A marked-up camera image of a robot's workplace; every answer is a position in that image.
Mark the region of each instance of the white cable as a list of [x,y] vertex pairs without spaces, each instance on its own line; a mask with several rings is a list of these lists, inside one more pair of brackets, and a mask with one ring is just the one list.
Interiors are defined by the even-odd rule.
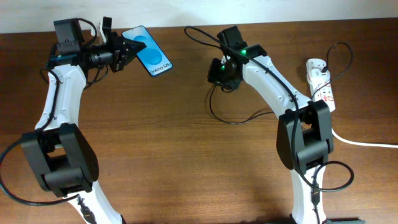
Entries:
[[392,144],[374,144],[374,143],[363,143],[363,142],[353,142],[353,141],[349,141],[346,139],[343,139],[342,137],[338,136],[335,133],[335,130],[333,130],[333,128],[331,129],[331,133],[334,135],[334,137],[336,137],[337,139],[339,139],[342,142],[348,143],[348,144],[354,144],[357,146],[371,146],[371,147],[389,147],[389,148],[398,148],[398,145],[392,145]]

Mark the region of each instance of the wood grain tabletop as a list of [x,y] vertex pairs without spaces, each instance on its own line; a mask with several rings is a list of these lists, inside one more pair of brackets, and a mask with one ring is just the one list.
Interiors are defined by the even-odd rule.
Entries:
[[[216,35],[227,27],[201,28]],[[398,19],[238,27],[243,39],[262,45],[281,74],[305,95],[310,94],[305,62],[325,59],[335,42],[349,43],[353,65],[332,84],[333,128],[352,141],[398,143]],[[288,217],[292,181],[275,148],[275,115],[240,126],[215,120],[208,109],[212,85],[206,76],[221,51],[190,40],[183,27],[149,32],[173,63],[171,71],[151,78],[134,60],[81,97],[79,127],[98,157],[99,182],[111,205],[128,223],[269,222]],[[54,32],[0,35],[1,150],[38,122],[47,94],[39,69],[56,41]],[[332,51],[331,76],[348,61],[344,47]],[[213,97],[215,112],[232,121],[270,110],[245,83],[229,94],[217,89]],[[397,149],[335,139],[330,160],[349,164],[356,176],[347,189],[324,194],[328,218],[398,222]],[[1,175],[22,198],[56,199],[41,190],[20,147],[6,157]],[[330,166],[324,187],[341,185],[348,177],[344,168]],[[1,223],[84,223],[68,203],[28,207],[1,193],[0,208]]]

